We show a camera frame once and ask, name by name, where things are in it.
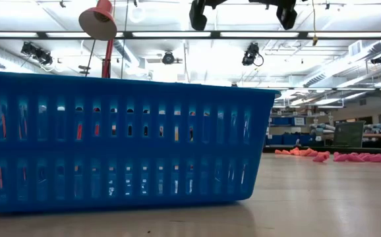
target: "cable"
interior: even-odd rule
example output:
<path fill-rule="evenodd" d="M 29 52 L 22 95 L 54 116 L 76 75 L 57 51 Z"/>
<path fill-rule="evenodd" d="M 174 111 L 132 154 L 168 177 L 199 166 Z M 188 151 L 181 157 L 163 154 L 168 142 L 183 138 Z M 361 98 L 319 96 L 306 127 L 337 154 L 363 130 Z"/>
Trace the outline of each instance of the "cable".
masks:
<path fill-rule="evenodd" d="M 260 66 L 262 66 L 264 64 L 264 57 L 261 54 L 258 54 L 258 55 L 259 55 L 259 57 L 261 57 L 262 63 L 260 65 L 256 65 L 255 62 L 254 62 L 253 65 L 255 65 L 257 67 L 260 67 Z"/>
<path fill-rule="evenodd" d="M 24 63 L 22 63 L 22 65 L 20 66 L 21 68 L 25 65 L 26 62 L 28 62 L 28 60 L 30 59 L 32 55 L 29 55 L 28 58 L 25 59 Z"/>
<path fill-rule="evenodd" d="M 90 70 L 90 63 L 92 59 L 92 53 L 94 52 L 94 46 L 96 45 L 96 40 L 94 39 L 94 42 L 92 43 L 92 49 L 91 49 L 91 54 L 90 54 L 90 60 L 88 60 L 88 66 L 86 67 L 86 72 L 85 72 L 85 77 L 88 75 L 88 70 Z"/>
<path fill-rule="evenodd" d="M 315 13 L 314 0 L 312 0 L 312 9 L 314 11 L 314 38 L 313 38 L 312 46 L 315 46 L 316 43 L 318 43 L 318 37 L 316 37 L 316 13 Z"/>

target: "air duct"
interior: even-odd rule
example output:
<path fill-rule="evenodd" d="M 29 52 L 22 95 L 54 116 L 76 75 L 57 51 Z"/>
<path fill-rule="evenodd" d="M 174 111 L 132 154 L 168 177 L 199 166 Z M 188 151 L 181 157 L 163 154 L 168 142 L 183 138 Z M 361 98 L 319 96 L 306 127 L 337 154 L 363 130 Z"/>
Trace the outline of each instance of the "air duct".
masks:
<path fill-rule="evenodd" d="M 360 60 L 370 60 L 381 53 L 381 40 L 369 43 L 365 40 L 356 41 L 349 46 L 349 52 L 332 61 L 330 64 L 321 67 L 319 70 L 309 74 L 303 80 L 303 86 L 309 87 L 321 80 L 332 77 L 353 66 L 353 63 Z"/>

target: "pink foam object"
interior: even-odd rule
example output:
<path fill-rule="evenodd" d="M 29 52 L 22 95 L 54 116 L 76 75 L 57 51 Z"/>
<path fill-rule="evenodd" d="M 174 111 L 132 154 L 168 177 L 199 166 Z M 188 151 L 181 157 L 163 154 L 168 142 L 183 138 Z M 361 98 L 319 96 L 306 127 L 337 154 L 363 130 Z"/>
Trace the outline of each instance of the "pink foam object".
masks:
<path fill-rule="evenodd" d="M 353 153 L 346 155 L 347 160 L 351 162 L 364 162 L 362 158 L 360 158 L 358 155 L 354 155 Z"/>
<path fill-rule="evenodd" d="M 325 157 L 328 159 L 330 158 L 330 152 L 329 151 L 326 151 L 326 152 L 318 152 L 318 155 L 325 155 Z"/>
<path fill-rule="evenodd" d="M 370 156 L 370 162 L 381 162 L 381 154 Z"/>
<path fill-rule="evenodd" d="M 315 161 L 315 162 L 324 162 L 327 159 L 328 159 L 327 158 L 327 154 L 324 153 L 324 152 L 320 152 L 312 161 Z"/>
<path fill-rule="evenodd" d="M 334 161 L 336 162 L 342 162 L 346 161 L 349 157 L 346 154 L 338 154 L 336 155 L 337 152 L 334 153 Z"/>
<path fill-rule="evenodd" d="M 317 151 L 312 151 L 311 153 L 309 153 L 307 156 L 309 157 L 316 157 L 318 155 L 318 152 Z"/>
<path fill-rule="evenodd" d="M 362 158 L 363 161 L 370 161 L 371 154 L 369 153 L 362 153 L 359 155 L 360 158 Z"/>

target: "black bracket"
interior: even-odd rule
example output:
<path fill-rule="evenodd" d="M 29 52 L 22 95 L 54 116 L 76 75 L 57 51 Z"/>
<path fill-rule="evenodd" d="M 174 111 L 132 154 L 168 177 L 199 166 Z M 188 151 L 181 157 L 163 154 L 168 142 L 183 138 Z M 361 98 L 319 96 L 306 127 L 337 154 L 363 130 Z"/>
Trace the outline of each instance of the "black bracket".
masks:
<path fill-rule="evenodd" d="M 63 2 L 63 0 L 60 0 L 59 4 L 60 4 L 60 7 L 62 7 L 62 8 L 66 8 L 66 5 L 65 5 L 65 3 Z"/>

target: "hanging wire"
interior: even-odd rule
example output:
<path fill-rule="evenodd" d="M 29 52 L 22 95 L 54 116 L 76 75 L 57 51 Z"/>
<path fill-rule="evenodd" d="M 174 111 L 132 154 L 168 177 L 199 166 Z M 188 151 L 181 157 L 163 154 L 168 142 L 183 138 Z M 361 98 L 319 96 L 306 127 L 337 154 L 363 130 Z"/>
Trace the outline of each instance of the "hanging wire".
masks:
<path fill-rule="evenodd" d="M 127 0 L 127 3 L 126 3 L 125 31 L 126 31 L 126 27 L 127 27 L 128 14 L 129 14 L 129 0 Z M 126 47 L 126 39 L 123 39 L 122 70 L 121 70 L 121 74 L 120 74 L 120 79 L 123 79 L 123 67 L 125 66 L 125 64 L 124 64 L 124 62 L 125 62 L 125 47 Z"/>
<path fill-rule="evenodd" d="M 88 76 L 88 71 L 90 70 L 90 64 L 91 64 L 91 58 L 92 54 L 94 53 L 94 46 L 96 45 L 96 40 L 94 39 L 94 42 L 92 43 L 92 49 L 90 54 L 90 60 L 88 60 L 88 66 L 86 67 L 85 77 Z"/>
<path fill-rule="evenodd" d="M 316 13 L 315 13 L 315 3 L 314 0 L 312 0 L 312 9 L 314 11 L 314 38 L 312 45 L 315 46 L 316 43 L 318 43 L 318 37 L 316 37 Z"/>

